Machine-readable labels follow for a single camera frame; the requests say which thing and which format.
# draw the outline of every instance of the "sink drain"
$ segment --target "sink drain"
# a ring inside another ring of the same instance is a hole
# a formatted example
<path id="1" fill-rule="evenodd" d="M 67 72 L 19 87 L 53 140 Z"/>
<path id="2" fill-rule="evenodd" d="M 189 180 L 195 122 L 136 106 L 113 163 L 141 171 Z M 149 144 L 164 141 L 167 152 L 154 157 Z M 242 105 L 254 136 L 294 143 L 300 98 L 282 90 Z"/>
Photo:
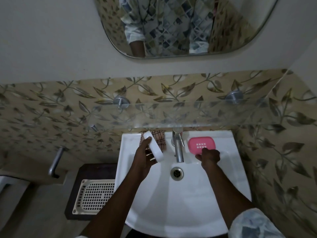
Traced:
<path id="1" fill-rule="evenodd" d="M 171 177 L 173 180 L 179 181 L 184 177 L 184 172 L 180 167 L 174 167 L 171 170 Z"/>

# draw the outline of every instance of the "person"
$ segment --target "person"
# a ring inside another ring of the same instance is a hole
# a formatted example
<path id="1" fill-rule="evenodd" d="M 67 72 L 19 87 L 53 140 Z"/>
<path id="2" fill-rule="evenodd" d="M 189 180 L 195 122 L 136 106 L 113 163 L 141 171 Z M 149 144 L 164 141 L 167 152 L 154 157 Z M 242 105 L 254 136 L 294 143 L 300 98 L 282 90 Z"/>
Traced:
<path id="1" fill-rule="evenodd" d="M 215 0 L 119 0 L 119 6 L 133 56 L 208 52 Z"/>
<path id="2" fill-rule="evenodd" d="M 125 179 L 114 192 L 105 206 L 84 228 L 78 238 L 119 238 L 125 219 L 141 182 L 150 168 L 157 163 L 150 160 L 145 149 L 151 138 L 145 139 L 138 147 L 131 168 Z M 221 214 L 229 232 L 229 238 L 282 238 L 282 233 L 274 224 L 230 182 L 222 169 L 219 151 L 204 148 L 196 155 L 207 173 L 215 193 Z"/>

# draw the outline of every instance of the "patterned shirt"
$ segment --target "patterned shirt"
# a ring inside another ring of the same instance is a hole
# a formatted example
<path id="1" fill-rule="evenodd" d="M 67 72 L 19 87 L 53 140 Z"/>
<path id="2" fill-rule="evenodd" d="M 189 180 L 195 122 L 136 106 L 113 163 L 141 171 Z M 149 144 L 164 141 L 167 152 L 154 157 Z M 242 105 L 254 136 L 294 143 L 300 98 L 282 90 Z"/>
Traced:
<path id="1" fill-rule="evenodd" d="M 127 42 L 147 56 L 206 53 L 215 0 L 119 0 Z"/>
<path id="2" fill-rule="evenodd" d="M 228 238 L 285 238 L 269 218 L 257 208 L 238 215 L 228 232 Z"/>

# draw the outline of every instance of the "person's left hand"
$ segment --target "person's left hand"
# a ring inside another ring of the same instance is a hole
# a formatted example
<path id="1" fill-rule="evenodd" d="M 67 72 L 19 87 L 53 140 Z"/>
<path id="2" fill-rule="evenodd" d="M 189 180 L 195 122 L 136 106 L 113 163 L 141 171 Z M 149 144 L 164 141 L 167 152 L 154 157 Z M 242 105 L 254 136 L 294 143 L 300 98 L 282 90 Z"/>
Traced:
<path id="1" fill-rule="evenodd" d="M 154 158 L 154 156 L 152 154 L 148 155 L 145 151 L 146 147 L 151 142 L 151 139 L 151 137 L 145 139 L 138 147 L 130 169 L 131 171 L 134 171 L 136 174 L 140 175 L 141 180 L 146 178 L 152 165 L 157 163 L 155 159 L 150 160 Z"/>

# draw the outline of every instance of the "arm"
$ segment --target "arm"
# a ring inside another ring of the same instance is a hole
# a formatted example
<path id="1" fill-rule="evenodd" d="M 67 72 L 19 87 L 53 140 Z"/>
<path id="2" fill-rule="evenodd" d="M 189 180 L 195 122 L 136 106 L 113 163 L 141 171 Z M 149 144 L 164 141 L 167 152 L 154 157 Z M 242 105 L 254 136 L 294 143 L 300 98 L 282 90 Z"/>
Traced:
<path id="1" fill-rule="evenodd" d="M 150 141 L 151 138 L 147 138 L 142 142 L 135 153 L 128 174 L 105 206 L 81 232 L 82 236 L 88 238 L 120 237 L 135 194 L 141 182 L 148 175 L 151 166 L 157 163 L 156 160 L 150 160 L 153 156 L 145 154 L 145 148 Z"/>
<path id="2" fill-rule="evenodd" d="M 221 214 L 228 229 L 233 220 L 242 212 L 255 208 L 243 194 L 238 191 L 217 165 L 220 160 L 219 151 L 203 149 L 202 155 L 196 155 L 206 171 L 209 182 L 215 193 Z"/>
<path id="3" fill-rule="evenodd" d="M 119 0 L 121 21 L 124 23 L 126 40 L 133 56 L 145 57 L 143 25 L 139 13 L 138 0 Z"/>
<path id="4" fill-rule="evenodd" d="M 189 35 L 189 53 L 208 52 L 208 39 L 211 35 L 215 0 L 196 0 L 193 17 L 191 20 L 191 32 Z"/>

